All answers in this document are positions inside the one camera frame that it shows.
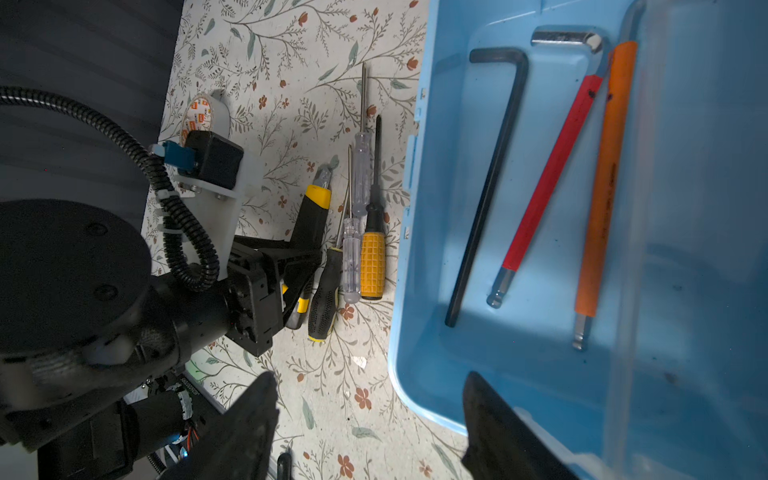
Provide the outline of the blue plastic tool box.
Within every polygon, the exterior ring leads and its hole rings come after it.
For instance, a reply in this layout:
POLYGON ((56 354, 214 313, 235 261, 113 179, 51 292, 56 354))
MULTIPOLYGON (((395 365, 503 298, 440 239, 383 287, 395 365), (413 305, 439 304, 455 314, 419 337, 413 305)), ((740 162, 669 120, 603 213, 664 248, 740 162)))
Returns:
POLYGON ((434 1, 389 372, 543 478, 767 475, 767 5, 434 1))

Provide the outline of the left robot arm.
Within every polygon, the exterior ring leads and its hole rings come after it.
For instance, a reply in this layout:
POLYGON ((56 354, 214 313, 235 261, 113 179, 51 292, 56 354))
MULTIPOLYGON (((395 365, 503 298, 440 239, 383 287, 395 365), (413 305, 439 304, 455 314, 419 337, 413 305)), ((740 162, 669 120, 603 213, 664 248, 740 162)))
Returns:
POLYGON ((223 280, 193 292, 155 276, 141 234, 90 205, 1 206, 1 440, 37 456, 42 479, 119 479, 190 435, 168 479, 264 479, 277 382, 260 375, 225 413, 177 383, 221 336, 266 352, 318 267, 318 249, 237 237, 223 280))

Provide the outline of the black hex key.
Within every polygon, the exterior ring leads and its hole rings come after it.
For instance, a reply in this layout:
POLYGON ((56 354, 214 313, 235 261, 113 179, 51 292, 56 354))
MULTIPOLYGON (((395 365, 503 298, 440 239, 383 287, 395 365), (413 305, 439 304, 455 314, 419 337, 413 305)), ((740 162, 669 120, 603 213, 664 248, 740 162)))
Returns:
POLYGON ((511 93, 504 112, 488 172, 481 191, 467 245, 463 254, 461 266, 449 302, 445 325, 454 328, 458 322, 462 302, 469 283, 474 260, 484 232, 487 216, 493 203, 503 162, 515 130, 522 96, 525 90, 529 71, 529 60, 526 53, 513 47, 489 47, 473 49, 469 60, 473 64, 508 63, 515 67, 515 76, 511 93))

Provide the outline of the orange hex key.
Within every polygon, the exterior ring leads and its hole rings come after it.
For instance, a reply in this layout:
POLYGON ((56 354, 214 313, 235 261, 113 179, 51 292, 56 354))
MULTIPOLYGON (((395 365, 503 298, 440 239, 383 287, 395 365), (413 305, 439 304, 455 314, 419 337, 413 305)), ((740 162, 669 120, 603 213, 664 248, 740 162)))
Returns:
POLYGON ((592 320, 597 315, 638 51, 637 34, 646 6, 647 3, 642 0, 629 5, 620 28, 618 44, 611 55, 607 98, 574 307, 572 346, 578 351, 587 349, 592 320))

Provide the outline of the red hex key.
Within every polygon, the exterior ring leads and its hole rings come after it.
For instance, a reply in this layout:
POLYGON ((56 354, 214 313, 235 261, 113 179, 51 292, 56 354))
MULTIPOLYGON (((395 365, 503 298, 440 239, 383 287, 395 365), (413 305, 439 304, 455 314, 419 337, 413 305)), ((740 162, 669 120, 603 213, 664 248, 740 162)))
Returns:
POLYGON ((487 304, 494 309, 503 303, 586 123, 606 75, 611 50, 608 35, 587 26, 540 26, 534 30, 531 44, 578 48, 585 52, 589 64, 487 297, 487 304))

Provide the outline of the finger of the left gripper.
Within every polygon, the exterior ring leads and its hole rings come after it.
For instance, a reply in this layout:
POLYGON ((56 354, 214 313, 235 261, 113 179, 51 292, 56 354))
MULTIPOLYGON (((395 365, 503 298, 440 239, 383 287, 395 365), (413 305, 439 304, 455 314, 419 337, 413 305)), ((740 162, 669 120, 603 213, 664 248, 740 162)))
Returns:
POLYGON ((319 247, 294 247, 284 240, 268 240, 236 235, 230 253, 230 266, 250 267, 250 258, 256 256, 262 268, 272 270, 288 288, 304 288, 320 266, 319 247))
POLYGON ((281 284, 284 313, 289 306, 291 318, 303 318, 309 309, 310 297, 313 291, 315 269, 290 267, 281 284))

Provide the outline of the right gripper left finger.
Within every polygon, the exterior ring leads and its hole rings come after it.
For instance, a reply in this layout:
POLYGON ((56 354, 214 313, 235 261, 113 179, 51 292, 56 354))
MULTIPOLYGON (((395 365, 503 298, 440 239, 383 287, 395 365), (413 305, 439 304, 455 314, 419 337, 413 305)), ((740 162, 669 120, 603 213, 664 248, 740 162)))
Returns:
POLYGON ((265 479, 278 423, 277 381, 264 372, 163 479, 265 479))

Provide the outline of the yellow black utility knife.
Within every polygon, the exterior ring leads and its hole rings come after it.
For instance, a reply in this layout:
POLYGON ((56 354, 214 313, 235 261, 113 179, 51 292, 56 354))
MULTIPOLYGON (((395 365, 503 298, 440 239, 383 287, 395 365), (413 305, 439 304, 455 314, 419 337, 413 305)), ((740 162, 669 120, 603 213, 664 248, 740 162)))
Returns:
MULTIPOLYGON (((290 240, 292 246, 321 248, 330 208, 332 175, 332 168, 321 164, 313 182, 306 188, 290 240)), ((290 316, 286 327, 298 330, 305 317, 306 314, 303 318, 290 316)))

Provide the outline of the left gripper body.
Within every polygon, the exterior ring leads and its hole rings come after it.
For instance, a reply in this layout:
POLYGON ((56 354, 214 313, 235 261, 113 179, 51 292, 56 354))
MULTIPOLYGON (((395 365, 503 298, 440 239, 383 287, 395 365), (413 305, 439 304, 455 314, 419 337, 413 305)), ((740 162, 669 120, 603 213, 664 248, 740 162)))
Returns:
POLYGON ((285 327, 282 272, 272 250, 233 248, 228 262, 232 326, 226 336, 254 357, 285 327))

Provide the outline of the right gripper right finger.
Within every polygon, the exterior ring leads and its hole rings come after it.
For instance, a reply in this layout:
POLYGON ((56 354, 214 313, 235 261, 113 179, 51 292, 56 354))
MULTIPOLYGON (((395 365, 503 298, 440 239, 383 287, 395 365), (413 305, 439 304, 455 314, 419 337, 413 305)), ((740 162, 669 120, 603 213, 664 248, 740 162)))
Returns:
POLYGON ((462 400, 468 438, 462 464, 474 479, 576 477, 479 373, 468 374, 462 400))

